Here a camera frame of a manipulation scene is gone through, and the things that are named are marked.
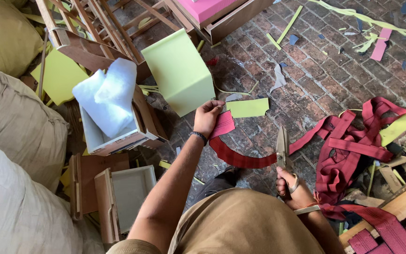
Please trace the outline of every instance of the brick floor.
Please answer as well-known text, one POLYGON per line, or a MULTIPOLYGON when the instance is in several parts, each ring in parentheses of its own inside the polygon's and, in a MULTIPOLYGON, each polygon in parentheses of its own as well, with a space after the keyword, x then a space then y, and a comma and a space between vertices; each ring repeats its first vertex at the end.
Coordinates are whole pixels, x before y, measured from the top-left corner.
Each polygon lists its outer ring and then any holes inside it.
MULTIPOLYGON (((363 13, 377 20, 392 22, 390 12, 399 10, 403 0, 342 0, 328 1, 340 8, 362 9, 363 13)), ((399 25, 406 28, 406 15, 399 17, 399 25)), ((363 29, 369 29, 363 23, 363 29)), ((204 61, 216 55, 235 57, 240 65, 233 68, 211 66, 217 85, 226 90, 250 90, 256 81, 260 81, 252 96, 242 99, 269 98, 270 110, 266 116, 235 119, 236 130, 221 138, 229 147, 244 155, 263 157, 274 152, 275 139, 279 125, 289 130, 291 141, 303 136, 318 120, 329 114, 339 114, 348 108, 359 108, 362 103, 374 96, 383 96, 399 106, 406 107, 406 70, 401 64, 406 60, 406 38, 398 32, 392 32, 390 48, 383 60, 369 59, 374 46, 360 56, 354 49, 366 41, 363 36, 345 36, 343 32, 358 32, 357 22, 352 16, 343 16, 309 3, 305 0, 282 0, 245 25, 228 35, 222 44, 210 48, 205 44, 202 49, 204 61), (295 24, 281 43, 278 51, 264 36, 270 33, 278 38, 298 8, 304 8, 295 24), (289 45, 289 35, 295 34, 301 39, 295 46, 289 45), (285 62, 282 68, 287 85, 269 94, 274 85, 273 68, 277 63, 285 62)), ((375 26, 372 32, 379 34, 381 28, 375 26)), ((154 84, 150 77, 144 84, 154 84)), ((227 94, 216 91, 216 97, 224 100, 227 94)), ((170 142, 151 151, 139 147, 131 151, 132 163, 138 159, 140 165, 158 165, 160 159, 169 163, 176 157, 175 148, 182 146, 194 124, 195 113, 179 118, 160 95, 151 94, 148 102, 157 109, 163 126, 170 134, 170 142)), ((310 188, 315 184, 315 166, 319 149, 323 141, 315 138, 310 144, 292 155, 294 171, 307 180, 310 188)), ((195 176, 207 181, 222 172, 226 163, 217 158, 214 151, 206 146, 203 150, 195 176)), ((275 195, 274 182, 276 172, 271 167, 248 169, 242 175, 238 185, 275 195)), ((160 176, 163 169, 156 167, 160 176)), ((200 184, 192 182, 187 206, 191 204, 200 184)))

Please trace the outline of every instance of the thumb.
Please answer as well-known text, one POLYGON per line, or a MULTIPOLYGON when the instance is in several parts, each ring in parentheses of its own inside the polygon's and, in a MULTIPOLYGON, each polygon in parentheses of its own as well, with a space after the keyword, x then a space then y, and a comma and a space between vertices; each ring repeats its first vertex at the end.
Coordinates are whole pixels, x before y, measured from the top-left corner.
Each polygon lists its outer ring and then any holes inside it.
POLYGON ((283 179, 285 179, 285 181, 288 183, 289 187, 294 186, 294 184, 296 183, 296 177, 293 174, 287 172, 286 170, 284 170, 284 169, 282 169, 280 167, 277 167, 277 173, 283 179))
POLYGON ((212 114, 218 115, 222 112, 223 106, 219 105, 211 110, 212 114))

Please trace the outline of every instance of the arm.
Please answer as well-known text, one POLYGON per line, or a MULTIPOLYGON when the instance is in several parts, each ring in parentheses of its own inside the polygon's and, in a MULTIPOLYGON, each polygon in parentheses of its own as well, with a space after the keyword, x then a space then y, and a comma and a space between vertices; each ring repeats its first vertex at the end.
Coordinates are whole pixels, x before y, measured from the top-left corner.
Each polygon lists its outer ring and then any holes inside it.
MULTIPOLYGON (((194 131, 209 137, 223 101, 208 101, 197 108, 194 131)), ((167 253, 184 210, 204 141, 192 135, 170 168, 151 190, 129 232, 128 239, 147 241, 167 253)))

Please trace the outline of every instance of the yellow foam sheet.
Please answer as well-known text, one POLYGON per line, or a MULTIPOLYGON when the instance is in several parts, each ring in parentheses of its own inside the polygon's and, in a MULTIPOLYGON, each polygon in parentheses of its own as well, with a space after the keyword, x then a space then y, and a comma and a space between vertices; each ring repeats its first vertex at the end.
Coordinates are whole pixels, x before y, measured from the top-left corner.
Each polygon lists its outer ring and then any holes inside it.
MULTIPOLYGON (((40 82, 40 64, 31 72, 40 82)), ((89 76, 68 56, 53 49, 45 58, 42 89, 54 101, 61 105, 74 98, 71 90, 89 76)))
POLYGON ((162 96, 180 117, 216 97, 211 73, 184 29, 142 54, 162 96))
POLYGON ((230 101, 226 103, 226 109, 231 110, 233 118, 259 117, 269 109, 269 99, 230 101))

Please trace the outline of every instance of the hand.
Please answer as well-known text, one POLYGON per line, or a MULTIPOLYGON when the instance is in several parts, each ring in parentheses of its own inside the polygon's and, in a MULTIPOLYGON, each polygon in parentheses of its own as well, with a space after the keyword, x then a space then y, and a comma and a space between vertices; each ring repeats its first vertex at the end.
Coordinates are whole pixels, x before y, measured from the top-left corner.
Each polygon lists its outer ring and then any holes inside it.
MULTIPOLYGON (((286 182, 288 182, 289 187, 292 187, 296 183, 296 177, 280 167, 277 167, 277 173, 277 192, 279 195, 283 196, 286 194, 286 191, 289 191, 285 188, 286 182)), ((305 180, 299 179, 299 181, 299 186, 290 195, 291 199, 283 200, 285 204, 294 211, 305 208, 308 205, 316 202, 313 195, 309 191, 308 186, 306 186, 305 180)))
POLYGON ((195 112, 194 131, 200 132, 206 138, 209 137, 216 125, 217 115, 223 110, 224 101, 210 100, 197 108, 195 112))

